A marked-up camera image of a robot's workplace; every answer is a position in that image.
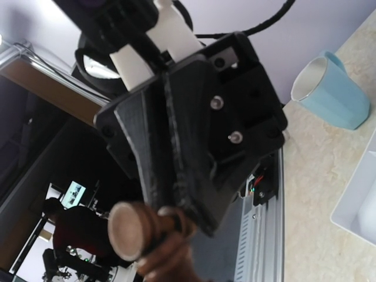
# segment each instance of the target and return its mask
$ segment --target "lit screen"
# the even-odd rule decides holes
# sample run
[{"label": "lit screen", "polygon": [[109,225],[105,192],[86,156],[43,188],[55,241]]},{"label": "lit screen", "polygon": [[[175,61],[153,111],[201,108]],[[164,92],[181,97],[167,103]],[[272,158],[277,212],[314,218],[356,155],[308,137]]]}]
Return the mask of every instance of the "lit screen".
[{"label": "lit screen", "polygon": [[77,206],[85,190],[85,187],[78,184],[77,182],[72,181],[61,203],[67,209]]}]

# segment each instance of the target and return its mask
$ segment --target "table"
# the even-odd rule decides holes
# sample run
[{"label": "table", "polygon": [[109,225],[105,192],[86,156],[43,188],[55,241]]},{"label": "table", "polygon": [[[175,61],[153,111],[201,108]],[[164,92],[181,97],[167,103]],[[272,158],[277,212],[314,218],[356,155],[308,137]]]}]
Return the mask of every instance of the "table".
[{"label": "table", "polygon": [[295,102],[285,106],[290,135],[284,147],[286,282],[376,281],[376,247],[330,222],[376,128],[376,11],[337,55],[370,97],[371,115],[349,131],[330,126]]}]

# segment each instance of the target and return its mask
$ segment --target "person in dark clothing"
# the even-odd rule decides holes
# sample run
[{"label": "person in dark clothing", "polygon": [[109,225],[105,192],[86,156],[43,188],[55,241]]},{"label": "person in dark clothing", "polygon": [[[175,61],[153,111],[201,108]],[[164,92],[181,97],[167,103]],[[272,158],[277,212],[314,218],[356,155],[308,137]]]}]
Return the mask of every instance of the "person in dark clothing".
[{"label": "person in dark clothing", "polygon": [[129,266],[113,250],[108,236],[108,221],[101,219],[87,207],[76,206],[65,210],[56,198],[45,200],[43,212],[55,224],[53,248],[66,251],[68,246],[82,249],[96,256],[103,266]]}]

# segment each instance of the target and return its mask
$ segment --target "wooden knob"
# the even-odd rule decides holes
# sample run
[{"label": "wooden knob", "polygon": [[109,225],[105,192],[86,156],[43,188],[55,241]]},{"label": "wooden knob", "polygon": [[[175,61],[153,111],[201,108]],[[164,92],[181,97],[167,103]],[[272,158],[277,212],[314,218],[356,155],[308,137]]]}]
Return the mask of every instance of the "wooden knob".
[{"label": "wooden knob", "polygon": [[143,203],[118,203],[112,209],[108,225],[114,251],[126,261],[137,260],[155,248],[164,237],[174,231],[189,237],[196,225],[179,208],[169,208],[159,216]]}]

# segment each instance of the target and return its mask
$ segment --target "light blue cup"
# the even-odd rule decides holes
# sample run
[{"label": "light blue cup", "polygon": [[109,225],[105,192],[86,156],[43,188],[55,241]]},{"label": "light blue cup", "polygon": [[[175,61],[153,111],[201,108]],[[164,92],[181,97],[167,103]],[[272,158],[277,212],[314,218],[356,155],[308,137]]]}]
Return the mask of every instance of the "light blue cup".
[{"label": "light blue cup", "polygon": [[323,52],[301,71],[291,98],[331,125],[346,129],[356,129],[370,114],[369,98],[331,52]]}]

